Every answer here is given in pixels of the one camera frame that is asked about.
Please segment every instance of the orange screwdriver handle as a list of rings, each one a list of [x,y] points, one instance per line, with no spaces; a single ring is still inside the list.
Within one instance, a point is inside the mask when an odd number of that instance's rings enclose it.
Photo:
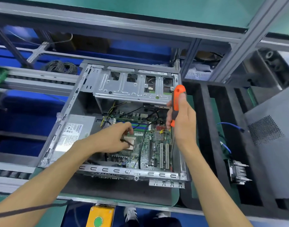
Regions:
[[[179,95],[184,92],[186,92],[185,87],[182,84],[179,84],[175,87],[174,92],[172,93],[172,106],[173,106],[172,122],[171,122],[172,127],[175,127],[175,119],[179,112],[178,106]]]

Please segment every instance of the yellow box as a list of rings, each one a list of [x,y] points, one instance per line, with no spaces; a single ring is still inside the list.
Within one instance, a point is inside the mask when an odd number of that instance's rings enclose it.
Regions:
[[[86,227],[111,227],[115,207],[93,206],[90,209]]]

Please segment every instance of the human hand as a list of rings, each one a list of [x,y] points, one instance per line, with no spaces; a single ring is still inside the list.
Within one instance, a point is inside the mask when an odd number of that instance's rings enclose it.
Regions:
[[[120,141],[123,135],[134,133],[130,122],[116,123],[108,128],[92,134],[85,139],[77,140],[73,148],[85,151],[85,154],[92,155],[96,152],[113,153],[129,148],[129,144]]]
[[[196,112],[186,100],[186,94],[182,93],[178,99],[179,113],[175,119],[175,139],[181,151],[196,145]],[[171,107],[167,112],[166,128],[171,128],[172,122],[172,101],[167,104]]]

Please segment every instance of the green button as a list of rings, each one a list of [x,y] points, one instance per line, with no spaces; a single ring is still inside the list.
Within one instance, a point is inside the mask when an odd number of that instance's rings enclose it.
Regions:
[[[102,218],[101,217],[97,217],[94,220],[94,227],[101,227],[102,225]]]

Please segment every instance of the human arm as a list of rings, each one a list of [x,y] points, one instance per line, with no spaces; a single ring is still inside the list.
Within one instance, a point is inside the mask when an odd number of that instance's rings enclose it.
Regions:
[[[0,202],[0,213],[53,203],[89,156],[96,152],[118,152],[128,148],[126,142],[120,141],[127,130],[133,134],[131,123],[117,123],[76,141],[57,161]],[[46,209],[0,218],[0,227],[33,227],[45,212]]]
[[[179,113],[175,119],[174,136],[185,157],[209,226],[252,226],[202,156],[196,143],[196,112],[188,104],[186,95],[180,94],[178,102]],[[171,114],[172,109],[166,120],[168,129],[172,121]]]

